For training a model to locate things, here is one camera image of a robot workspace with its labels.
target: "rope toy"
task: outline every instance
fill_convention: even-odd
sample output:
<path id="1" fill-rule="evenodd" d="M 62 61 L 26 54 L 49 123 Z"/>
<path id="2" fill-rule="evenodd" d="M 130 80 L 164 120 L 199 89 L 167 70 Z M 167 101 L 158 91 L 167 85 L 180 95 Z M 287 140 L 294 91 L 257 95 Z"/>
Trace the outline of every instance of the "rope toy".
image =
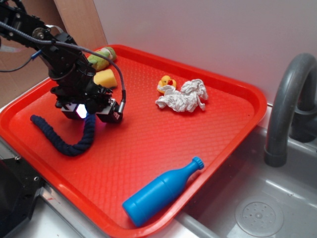
<path id="1" fill-rule="evenodd" d="M 85 119 L 84 133 L 81 140 L 74 145 L 65 143 L 62 138 L 57 135 L 53 127 L 51 127 L 44 118 L 36 115 L 31 116 L 31 121 L 43 132 L 45 137 L 52 145 L 63 155 L 77 156 L 84 153 L 90 148 L 94 141 L 96 116 L 87 114 Z"/>

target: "rubber duck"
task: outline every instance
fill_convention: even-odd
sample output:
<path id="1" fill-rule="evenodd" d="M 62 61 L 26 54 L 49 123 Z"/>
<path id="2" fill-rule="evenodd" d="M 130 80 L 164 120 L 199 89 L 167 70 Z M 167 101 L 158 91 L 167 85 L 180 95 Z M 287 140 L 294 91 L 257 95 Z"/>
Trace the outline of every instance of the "rubber duck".
<path id="1" fill-rule="evenodd" d="M 165 85 L 171 85 L 174 88 L 176 88 L 176 81 L 174 79 L 172 79 L 170 76 L 165 75 L 161 78 L 161 80 L 158 82 L 158 91 L 160 93 L 164 94 L 164 91 L 160 90 L 160 87 L 164 87 Z"/>

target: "tray rim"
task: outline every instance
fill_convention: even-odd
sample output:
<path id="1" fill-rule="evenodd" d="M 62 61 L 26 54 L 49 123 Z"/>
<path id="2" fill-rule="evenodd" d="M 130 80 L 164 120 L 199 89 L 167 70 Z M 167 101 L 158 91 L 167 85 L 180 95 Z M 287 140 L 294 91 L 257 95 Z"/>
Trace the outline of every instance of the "tray rim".
<path id="1" fill-rule="evenodd" d="M 10 134 L 9 131 L 5 130 L 5 128 L 9 125 L 8 121 L 10 121 L 19 111 L 21 104 L 27 105 L 35 101 L 40 96 L 47 93 L 48 88 L 55 86 L 55 82 L 47 78 L 42 83 L 38 84 L 33 89 L 29 90 L 24 95 L 11 102 L 6 108 L 4 108 L 4 110 L 0 113 L 0 135 L 14 150 L 16 150 L 18 154 L 26 158 L 26 160 L 33 167 L 37 168 L 38 171 L 45 171 L 45 178 L 48 182 L 54 178 L 55 183 L 58 182 L 59 186 L 54 185 L 53 187 L 55 187 L 63 196 L 69 199 L 81 212 L 91 219 L 106 234 L 118 238 L 138 238 L 148 236 L 168 225 L 168 223 L 195 194 L 193 193 L 193 190 L 197 191 L 205 184 L 205 182 L 213 175 L 217 168 L 219 168 L 226 160 L 227 156 L 229 156 L 234 151 L 234 149 L 264 117 L 266 113 L 267 102 L 263 93 L 257 87 L 251 84 L 175 62 L 173 60 L 165 59 L 127 46 L 110 46 L 115 49 L 118 56 L 121 53 L 125 53 L 124 57 L 130 59 L 137 58 L 135 61 L 146 65 L 149 65 L 149 62 L 155 62 L 155 68 L 168 68 L 170 73 L 175 73 L 181 77 L 188 77 L 189 79 L 200 78 L 202 80 L 204 80 L 204 78 L 213 78 L 214 83 L 211 86 L 212 88 L 219 89 L 220 91 L 224 91 L 225 88 L 225 93 L 244 98 L 252 104 L 255 110 L 254 116 L 249 120 L 244 128 L 240 130 L 240 132 L 229 142 L 229 144 L 227 144 L 225 149 L 214 159 L 214 161 L 204 170 L 204 172 L 201 173 L 197 179 L 193 181 L 193 183 L 180 195 L 180 197 L 174 201 L 173 205 L 161 216 L 161 218 L 145 227 L 125 229 L 115 223 L 87 198 L 80 196 L 78 192 L 76 192 L 77 189 L 72 187 L 70 183 L 67 183 L 67 186 L 65 187 L 63 185 L 63 182 L 65 181 L 58 178 L 58 175 L 51 171 L 48 165 L 40 163 L 41 158 L 39 158 L 35 152 L 27 148 L 16 135 Z"/>

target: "stainless steel sink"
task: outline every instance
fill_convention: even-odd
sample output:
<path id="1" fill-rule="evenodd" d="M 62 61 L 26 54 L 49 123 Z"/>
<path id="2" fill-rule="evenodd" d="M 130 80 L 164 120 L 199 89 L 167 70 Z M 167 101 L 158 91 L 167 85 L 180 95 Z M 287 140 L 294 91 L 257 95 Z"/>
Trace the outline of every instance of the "stainless steel sink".
<path id="1" fill-rule="evenodd" d="M 287 163 L 264 162 L 257 127 L 177 219 L 199 237 L 317 238 L 317 153 L 290 139 Z"/>

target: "screw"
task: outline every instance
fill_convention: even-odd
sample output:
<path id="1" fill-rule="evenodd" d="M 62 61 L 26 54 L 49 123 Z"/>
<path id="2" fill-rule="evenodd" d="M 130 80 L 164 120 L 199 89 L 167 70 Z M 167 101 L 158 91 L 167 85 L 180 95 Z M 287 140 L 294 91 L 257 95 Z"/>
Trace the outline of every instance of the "screw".
<path id="1" fill-rule="evenodd" d="M 42 39 L 44 39 L 44 34 L 43 34 L 42 32 L 40 32 L 40 33 L 38 34 L 38 37 L 42 40 Z"/>

